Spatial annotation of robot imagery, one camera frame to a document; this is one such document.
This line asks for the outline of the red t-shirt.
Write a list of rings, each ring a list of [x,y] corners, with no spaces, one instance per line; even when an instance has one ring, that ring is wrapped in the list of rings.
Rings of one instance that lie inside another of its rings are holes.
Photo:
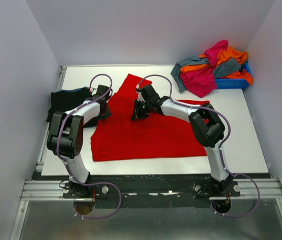
[[[128,74],[110,98],[111,116],[98,122],[91,137],[93,161],[205,157],[206,151],[196,141],[188,122],[159,114],[131,120],[138,83],[151,84],[149,80]]]

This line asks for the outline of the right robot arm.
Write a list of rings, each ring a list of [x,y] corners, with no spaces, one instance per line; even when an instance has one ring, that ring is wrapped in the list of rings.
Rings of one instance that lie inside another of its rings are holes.
[[[222,196],[233,180],[225,163],[222,146],[225,125],[218,112],[209,103],[192,105],[159,97],[151,85],[136,87],[138,98],[134,101],[132,121],[145,119],[150,114],[174,117],[191,125],[196,141],[205,148],[211,169],[211,191]]]

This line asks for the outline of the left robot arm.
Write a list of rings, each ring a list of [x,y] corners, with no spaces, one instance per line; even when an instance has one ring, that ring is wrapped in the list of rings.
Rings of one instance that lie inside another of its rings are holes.
[[[53,114],[47,137],[47,149],[57,156],[67,170],[69,181],[75,183],[74,191],[82,198],[91,194],[92,186],[87,182],[90,172],[84,166],[84,125],[91,120],[102,120],[110,116],[108,100],[111,88],[99,85],[96,93],[72,110]]]

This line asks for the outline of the black t-shirt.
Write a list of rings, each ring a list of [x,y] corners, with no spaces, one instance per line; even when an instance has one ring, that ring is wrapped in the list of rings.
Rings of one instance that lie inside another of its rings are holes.
[[[70,111],[81,104],[85,100],[91,99],[90,93],[85,91],[78,92],[52,92],[50,94],[51,107],[48,111],[48,116],[46,121],[49,123],[52,120],[53,114],[55,112],[66,112]]]

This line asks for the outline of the blue t-shirt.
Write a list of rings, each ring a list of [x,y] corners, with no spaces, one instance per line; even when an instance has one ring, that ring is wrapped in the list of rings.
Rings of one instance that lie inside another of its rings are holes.
[[[65,93],[75,93],[75,92],[80,92],[80,91],[85,91],[90,93],[90,90],[88,87],[82,87],[82,88],[76,88],[76,89],[61,89],[59,92],[65,92]]]

